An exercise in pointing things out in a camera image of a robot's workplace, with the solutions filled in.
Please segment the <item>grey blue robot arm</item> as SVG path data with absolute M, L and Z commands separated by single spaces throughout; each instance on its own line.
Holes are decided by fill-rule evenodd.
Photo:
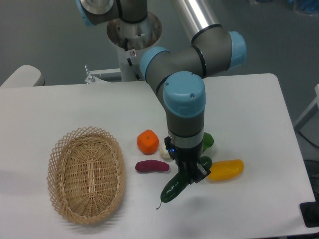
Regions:
M 123 81 L 144 80 L 166 113 L 166 149 L 179 173 L 197 183 L 209 174 L 200 162 L 203 151 L 206 92 L 203 80 L 243 64 L 244 38 L 225 31 L 205 0 L 174 0 L 191 45 L 178 52 L 159 46 L 160 20 L 145 0 L 79 0 L 87 25 L 107 23 L 117 49 Z

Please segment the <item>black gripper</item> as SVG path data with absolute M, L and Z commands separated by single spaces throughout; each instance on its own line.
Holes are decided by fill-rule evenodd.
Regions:
M 167 136 L 164 139 L 166 149 L 178 168 L 178 172 L 183 175 L 188 183 L 198 183 L 210 174 L 210 165 L 200 164 L 200 157 L 203 150 L 203 139 L 195 146 L 186 148 L 177 146 L 173 138 Z

